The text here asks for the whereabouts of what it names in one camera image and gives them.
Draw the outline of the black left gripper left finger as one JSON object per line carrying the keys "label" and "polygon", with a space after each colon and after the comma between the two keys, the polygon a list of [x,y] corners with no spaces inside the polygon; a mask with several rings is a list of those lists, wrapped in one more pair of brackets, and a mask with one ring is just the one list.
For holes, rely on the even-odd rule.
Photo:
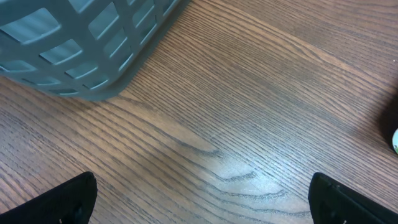
{"label": "black left gripper left finger", "polygon": [[88,224],[97,198],[92,172],[84,172],[1,214],[1,224]]}

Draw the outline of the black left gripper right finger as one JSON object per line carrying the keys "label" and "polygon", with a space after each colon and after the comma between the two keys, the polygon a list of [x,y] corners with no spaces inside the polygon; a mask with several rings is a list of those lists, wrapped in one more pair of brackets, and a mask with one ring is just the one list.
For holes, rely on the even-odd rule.
{"label": "black left gripper right finger", "polygon": [[321,173],[314,173],[308,202],[314,224],[397,224],[397,213]]}

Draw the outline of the cup noodles container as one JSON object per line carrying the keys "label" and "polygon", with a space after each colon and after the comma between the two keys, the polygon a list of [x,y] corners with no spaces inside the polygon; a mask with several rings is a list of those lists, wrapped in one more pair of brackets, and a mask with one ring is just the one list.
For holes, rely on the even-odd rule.
{"label": "cup noodles container", "polygon": [[392,135],[392,148],[396,154],[398,154],[398,129],[396,129]]}

